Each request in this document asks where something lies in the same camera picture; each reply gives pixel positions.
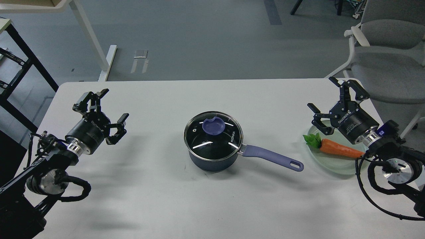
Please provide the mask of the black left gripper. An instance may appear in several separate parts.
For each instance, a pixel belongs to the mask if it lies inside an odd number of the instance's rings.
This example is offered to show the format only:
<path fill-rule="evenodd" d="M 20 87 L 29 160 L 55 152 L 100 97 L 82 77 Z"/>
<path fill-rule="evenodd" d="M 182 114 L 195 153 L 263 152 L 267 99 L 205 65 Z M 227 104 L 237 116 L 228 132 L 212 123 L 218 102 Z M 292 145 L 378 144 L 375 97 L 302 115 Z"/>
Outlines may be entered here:
<path fill-rule="evenodd" d="M 115 145 L 127 133 L 125 125 L 129 113 L 124 113 L 116 123 L 111 123 L 101 111 L 100 101 L 108 92 L 108 88 L 97 93 L 85 92 L 73 104 L 73 111 L 80 113 L 83 118 L 65 135 L 65 140 L 67 143 L 71 143 L 73 139 L 79 140 L 86 147 L 85 154 L 94 153 L 104 140 L 108 145 Z M 110 136 L 112 128 L 117 129 L 117 132 Z"/>

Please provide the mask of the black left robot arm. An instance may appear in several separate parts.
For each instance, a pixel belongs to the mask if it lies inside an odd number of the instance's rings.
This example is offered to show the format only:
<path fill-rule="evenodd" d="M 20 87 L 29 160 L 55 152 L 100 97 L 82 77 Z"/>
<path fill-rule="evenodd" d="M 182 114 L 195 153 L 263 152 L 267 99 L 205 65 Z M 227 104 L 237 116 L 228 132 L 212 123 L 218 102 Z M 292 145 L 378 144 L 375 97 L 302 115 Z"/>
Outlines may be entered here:
<path fill-rule="evenodd" d="M 29 158 L 23 172 L 1 187 L 1 238 L 32 239 L 44 230 L 44 217 L 56 202 L 85 199 L 91 185 L 68 175 L 66 169 L 76 165 L 82 154 L 91 155 L 106 141 L 115 145 L 126 134 L 124 113 L 116 123 L 101 110 L 105 88 L 97 93 L 86 92 L 73 105 L 81 120 L 59 139 L 46 131 L 32 133 L 38 137 L 36 159 Z"/>

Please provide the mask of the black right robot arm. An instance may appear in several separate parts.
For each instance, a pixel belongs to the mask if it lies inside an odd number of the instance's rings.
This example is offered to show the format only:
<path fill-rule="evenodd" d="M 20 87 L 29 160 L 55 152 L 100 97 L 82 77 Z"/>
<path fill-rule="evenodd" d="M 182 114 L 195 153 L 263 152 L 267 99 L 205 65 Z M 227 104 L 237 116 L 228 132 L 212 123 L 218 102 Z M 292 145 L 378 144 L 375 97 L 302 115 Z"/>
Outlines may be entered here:
<path fill-rule="evenodd" d="M 398 124 L 389 120 L 379 126 L 360 103 L 370 98 L 369 93 L 356 80 L 329 80 L 339 88 L 339 100 L 327 114 L 313 104 L 307 106 L 313 112 L 312 124 L 324 135 L 332 135 L 337 129 L 352 145 L 362 143 L 365 153 L 355 157 L 355 171 L 361 192 L 381 212 L 398 219 L 424 221 L 424 190 L 417 190 L 409 183 L 422 173 L 424 153 L 404 146 L 405 140 L 398 134 Z M 417 217 L 387 211 L 367 194 L 360 177 L 363 162 L 369 161 L 367 176 L 370 186 L 385 195 L 404 195 L 414 203 Z"/>

